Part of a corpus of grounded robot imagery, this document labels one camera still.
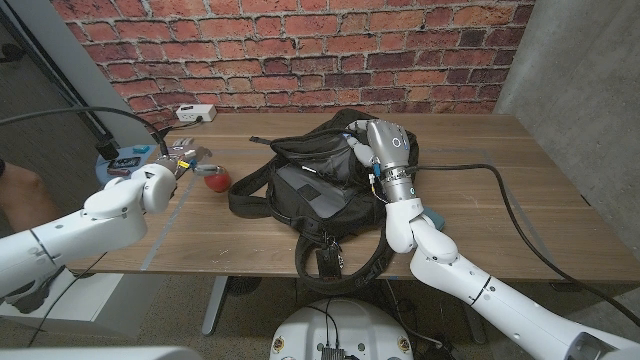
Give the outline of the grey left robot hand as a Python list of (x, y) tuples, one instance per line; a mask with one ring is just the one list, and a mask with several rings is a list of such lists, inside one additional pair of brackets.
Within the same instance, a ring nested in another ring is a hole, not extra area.
[(180, 179), (188, 171), (200, 177), (226, 173), (222, 166), (208, 163), (213, 153), (209, 148), (196, 144), (192, 137), (179, 138), (167, 150), (168, 154), (160, 154), (156, 163), (167, 167), (176, 179)]

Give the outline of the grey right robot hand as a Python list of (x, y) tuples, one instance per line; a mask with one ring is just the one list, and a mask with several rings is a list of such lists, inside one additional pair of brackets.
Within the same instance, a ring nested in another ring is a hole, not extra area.
[(381, 119), (360, 119), (350, 123), (346, 129), (367, 136), (367, 145), (354, 135), (346, 136), (348, 145), (365, 167), (378, 164), (381, 170), (386, 171), (409, 166), (410, 141), (402, 126)]

